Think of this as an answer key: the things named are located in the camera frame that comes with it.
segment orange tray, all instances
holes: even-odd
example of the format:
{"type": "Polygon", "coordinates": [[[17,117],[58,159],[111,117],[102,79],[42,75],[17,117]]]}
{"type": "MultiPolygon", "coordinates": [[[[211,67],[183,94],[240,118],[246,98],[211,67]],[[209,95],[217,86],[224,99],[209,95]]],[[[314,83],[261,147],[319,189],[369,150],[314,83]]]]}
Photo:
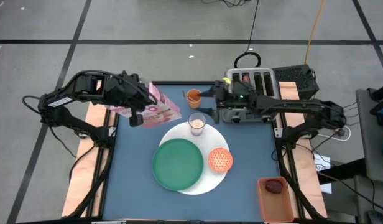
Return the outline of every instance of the orange tray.
{"type": "Polygon", "coordinates": [[[260,178],[257,182],[258,200],[261,207],[261,216],[265,222],[291,222],[294,219],[288,184],[284,177],[260,178]],[[268,192],[266,181],[279,180],[283,184],[280,194],[268,192]]]}

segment wooden board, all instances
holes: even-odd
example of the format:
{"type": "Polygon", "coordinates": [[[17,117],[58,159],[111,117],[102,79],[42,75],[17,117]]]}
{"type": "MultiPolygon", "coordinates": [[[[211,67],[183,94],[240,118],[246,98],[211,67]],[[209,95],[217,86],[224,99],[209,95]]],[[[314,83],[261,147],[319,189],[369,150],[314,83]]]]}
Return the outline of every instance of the wooden board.
{"type": "MultiPolygon", "coordinates": [[[[299,99],[297,87],[294,82],[280,82],[280,93],[283,99],[299,99]]],[[[88,112],[86,115],[86,122],[95,125],[101,126],[104,121],[104,114],[106,108],[102,105],[93,106],[90,104],[88,112]]],[[[285,114],[287,124],[289,126],[296,126],[304,122],[302,114],[285,114]]],[[[111,122],[113,124],[114,113],[112,113],[111,122]]],[[[300,139],[298,144],[310,148],[309,140],[300,139]]],[[[92,146],[90,139],[84,139],[80,141],[80,146],[78,148],[77,157],[81,156],[85,151],[87,151],[92,146]]],[[[94,150],[88,156],[86,156],[80,163],[75,167],[73,171],[73,178],[70,182],[68,188],[67,198],[65,206],[63,208],[63,215],[68,215],[78,206],[78,204],[83,200],[86,193],[91,187],[93,172],[95,169],[96,156],[98,150],[94,150]]],[[[315,163],[311,156],[311,153],[300,146],[298,146],[293,151],[295,166],[297,169],[298,181],[302,192],[306,195],[310,203],[317,209],[317,211],[326,217],[326,210],[324,206],[323,196],[321,194],[320,185],[318,183],[318,177],[316,174],[315,163]]],[[[290,197],[292,199],[292,208],[295,217],[298,217],[297,204],[295,200],[295,195],[290,189],[290,197]]],[[[97,191],[95,196],[95,205],[93,209],[93,215],[98,214],[99,202],[101,197],[101,188],[97,191]]]]}
{"type": "MultiPolygon", "coordinates": [[[[85,121],[93,126],[102,126],[104,123],[104,116],[106,114],[106,107],[104,105],[92,105],[88,106],[85,121]]],[[[109,125],[114,123],[114,113],[110,119],[109,125]]],[[[78,146],[77,158],[82,156],[93,145],[90,138],[81,139],[78,146]]],[[[67,191],[67,197],[64,204],[62,216],[69,215],[76,209],[80,202],[84,199],[92,185],[93,172],[95,169],[96,159],[98,156],[98,148],[93,149],[88,155],[86,155],[74,168],[72,173],[72,179],[67,191]]],[[[101,188],[95,195],[95,201],[100,202],[101,188]]],[[[97,209],[94,209],[93,214],[97,215],[97,209]]]]}
{"type": "MultiPolygon", "coordinates": [[[[280,94],[282,99],[298,100],[298,91],[295,82],[280,82],[280,94]]],[[[297,126],[305,122],[303,114],[286,113],[285,120],[288,126],[297,126]]],[[[310,142],[307,139],[299,139],[298,143],[301,146],[305,146],[310,149],[310,142]]],[[[297,170],[299,187],[309,202],[316,208],[317,212],[327,217],[326,208],[324,205],[323,195],[321,194],[320,184],[318,181],[315,161],[311,152],[304,147],[297,146],[293,150],[293,158],[295,161],[295,168],[297,170]]],[[[295,200],[295,194],[291,187],[289,187],[291,199],[293,200],[293,212],[295,217],[298,217],[297,203],[295,200]]],[[[307,211],[305,211],[306,218],[310,218],[307,211]]]]}

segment plate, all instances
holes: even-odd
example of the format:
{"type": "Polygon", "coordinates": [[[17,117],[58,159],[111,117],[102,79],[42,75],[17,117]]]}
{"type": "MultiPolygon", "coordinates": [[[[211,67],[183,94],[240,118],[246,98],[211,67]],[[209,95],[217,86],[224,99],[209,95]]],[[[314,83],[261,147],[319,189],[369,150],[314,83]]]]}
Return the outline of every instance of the plate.
{"type": "Polygon", "coordinates": [[[200,178],[203,167],[200,150],[185,139],[171,139],[161,144],[152,161],[155,179],[169,190],[191,187],[200,178]]]}
{"type": "Polygon", "coordinates": [[[229,146],[222,134],[209,124],[205,124],[203,133],[200,136],[192,135],[188,122],[184,122],[171,128],[161,139],[160,145],[171,139],[186,139],[195,144],[203,155],[203,173],[193,186],[179,190],[178,192],[187,195],[199,195],[207,193],[217,187],[225,178],[228,172],[215,172],[208,165],[210,152],[215,148],[229,150],[229,146]]]}

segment white plate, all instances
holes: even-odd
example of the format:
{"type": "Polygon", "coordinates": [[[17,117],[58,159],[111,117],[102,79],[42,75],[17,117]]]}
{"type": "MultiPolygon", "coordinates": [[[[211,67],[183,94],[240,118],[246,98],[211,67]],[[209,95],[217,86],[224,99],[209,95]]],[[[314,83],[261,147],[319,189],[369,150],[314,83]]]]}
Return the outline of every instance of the white plate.
{"type": "Polygon", "coordinates": [[[190,132],[188,122],[184,122],[171,128],[164,137],[162,137],[160,146],[164,142],[176,138],[186,139],[194,143],[201,151],[204,159],[203,173],[197,182],[185,190],[179,190],[179,192],[188,195],[198,195],[209,192],[218,186],[227,172],[218,173],[211,170],[208,165],[208,155],[213,149],[218,147],[229,150],[228,144],[222,134],[209,124],[205,124],[203,133],[200,136],[194,136],[190,132]]]}

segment blue table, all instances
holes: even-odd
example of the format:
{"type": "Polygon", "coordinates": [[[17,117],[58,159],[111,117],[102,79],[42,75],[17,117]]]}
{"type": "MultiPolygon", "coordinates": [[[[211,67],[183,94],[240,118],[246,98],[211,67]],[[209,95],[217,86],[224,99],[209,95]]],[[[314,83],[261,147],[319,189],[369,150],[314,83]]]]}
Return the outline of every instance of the blue table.
{"type": "MultiPolygon", "coordinates": [[[[131,128],[119,119],[113,163],[104,200],[103,220],[120,218],[154,220],[215,220],[261,222],[256,183],[261,177],[279,176],[271,124],[213,124],[228,142],[232,169],[215,189],[201,195],[185,195],[161,187],[152,174],[152,157],[162,136],[196,112],[187,105],[182,90],[205,91],[209,86],[158,86],[181,109],[182,118],[153,128],[131,128]]],[[[204,98],[201,107],[215,102],[204,98]]]]}

